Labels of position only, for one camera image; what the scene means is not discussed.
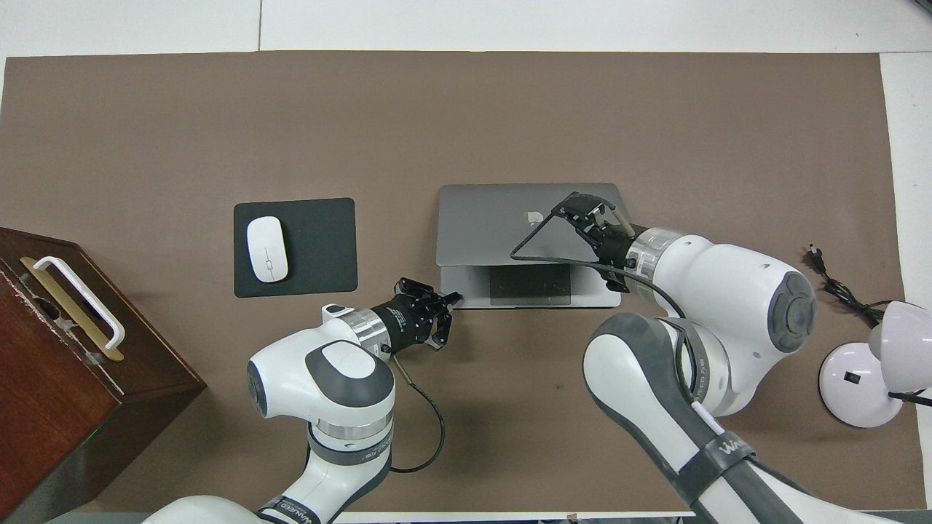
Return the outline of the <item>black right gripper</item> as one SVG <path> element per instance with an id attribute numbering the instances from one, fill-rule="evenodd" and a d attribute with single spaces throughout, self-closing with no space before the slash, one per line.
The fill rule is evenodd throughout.
<path id="1" fill-rule="evenodd" d="M 579 236 L 586 242 L 595 242 L 593 251 L 597 262 L 617 269 L 626 269 L 625 260 L 633 244 L 622 225 L 606 220 L 612 212 L 609 200 L 593 194 L 572 192 L 553 206 L 550 215 L 555 218 L 579 220 Z"/>

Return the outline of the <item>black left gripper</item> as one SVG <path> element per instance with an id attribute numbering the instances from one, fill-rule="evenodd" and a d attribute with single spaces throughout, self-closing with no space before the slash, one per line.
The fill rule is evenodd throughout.
<path id="1" fill-rule="evenodd" d="M 375 313 L 389 336 L 389 342 L 379 345 L 379 353 L 396 354 L 426 339 L 433 351 L 439 351 L 449 340 L 450 309 L 460 301 L 463 301 L 463 295 L 459 292 L 439 294 L 426 283 L 400 278 L 396 282 L 393 299 L 375 306 Z M 434 318 L 432 311 L 439 309 L 447 311 Z"/>

